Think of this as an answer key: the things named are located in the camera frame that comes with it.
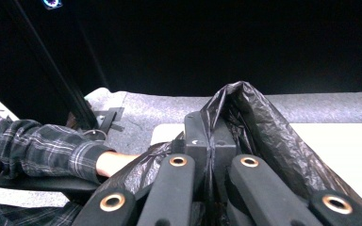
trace brass grommet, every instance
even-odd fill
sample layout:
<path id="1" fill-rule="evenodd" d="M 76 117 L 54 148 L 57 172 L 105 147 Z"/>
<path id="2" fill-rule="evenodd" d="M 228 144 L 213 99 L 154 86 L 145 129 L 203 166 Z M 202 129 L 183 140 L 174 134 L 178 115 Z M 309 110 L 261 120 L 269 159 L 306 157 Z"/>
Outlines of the brass grommet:
<path id="1" fill-rule="evenodd" d="M 108 203 L 108 201 L 112 199 L 115 199 L 117 201 L 113 204 Z M 100 206 L 103 211 L 111 212 L 122 208 L 124 203 L 125 203 L 125 196 L 122 193 L 113 193 L 111 195 L 104 197 L 101 200 Z"/>
<path id="2" fill-rule="evenodd" d="M 347 201 L 337 196 L 326 195 L 322 197 L 322 202 L 332 211 L 343 215 L 348 215 L 353 212 L 352 206 Z"/>
<path id="3" fill-rule="evenodd" d="M 185 166 L 185 165 L 187 165 L 187 158 L 180 157 L 180 156 L 174 157 L 174 158 L 170 159 L 170 164 L 174 167 Z"/>
<path id="4" fill-rule="evenodd" d="M 255 168 L 258 166 L 258 161 L 252 157 L 243 157 L 240 159 L 240 163 L 242 163 L 245 167 Z"/>

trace black background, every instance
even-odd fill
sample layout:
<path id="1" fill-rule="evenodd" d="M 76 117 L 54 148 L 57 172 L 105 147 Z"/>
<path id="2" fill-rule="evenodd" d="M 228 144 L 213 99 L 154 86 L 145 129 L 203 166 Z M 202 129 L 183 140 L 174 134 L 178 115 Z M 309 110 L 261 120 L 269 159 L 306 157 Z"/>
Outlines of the black background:
<path id="1" fill-rule="evenodd" d="M 245 80 L 264 94 L 362 91 L 362 1 L 20 1 L 84 94 L 107 87 L 211 96 Z M 0 100 L 63 124 L 68 107 L 0 3 Z"/>

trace plaid shirt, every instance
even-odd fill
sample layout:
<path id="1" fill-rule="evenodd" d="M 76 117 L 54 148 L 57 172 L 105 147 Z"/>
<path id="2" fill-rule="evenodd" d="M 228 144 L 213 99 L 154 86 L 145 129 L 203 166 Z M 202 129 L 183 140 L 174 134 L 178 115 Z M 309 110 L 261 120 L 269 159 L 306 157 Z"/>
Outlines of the plaid shirt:
<path id="1" fill-rule="evenodd" d="M 0 117 L 0 174 L 9 178 L 73 175 L 99 183 L 98 156 L 109 150 L 76 131 L 35 121 Z M 70 225 L 81 206 L 23 208 L 0 204 L 0 225 Z"/>

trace person's arm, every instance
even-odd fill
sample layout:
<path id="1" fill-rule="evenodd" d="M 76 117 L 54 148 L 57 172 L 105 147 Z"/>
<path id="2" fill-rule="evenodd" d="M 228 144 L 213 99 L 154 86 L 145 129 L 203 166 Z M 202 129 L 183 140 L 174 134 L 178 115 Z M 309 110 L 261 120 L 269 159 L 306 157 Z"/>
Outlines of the person's arm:
<path id="1" fill-rule="evenodd" d="M 98 182 L 97 174 L 111 176 L 135 157 L 115 153 L 63 126 L 0 117 L 0 173 L 9 178 L 21 173 L 73 175 Z"/>

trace hand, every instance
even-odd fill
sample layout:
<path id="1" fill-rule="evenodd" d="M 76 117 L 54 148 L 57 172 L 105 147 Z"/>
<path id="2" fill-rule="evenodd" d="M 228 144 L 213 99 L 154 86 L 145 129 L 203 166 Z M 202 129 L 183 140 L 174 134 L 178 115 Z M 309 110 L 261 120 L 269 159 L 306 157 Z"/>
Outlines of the hand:
<path id="1" fill-rule="evenodd" d="M 107 151 L 102 153 L 96 161 L 96 172 L 101 176 L 111 177 L 138 156 L 138 154 L 123 154 Z"/>

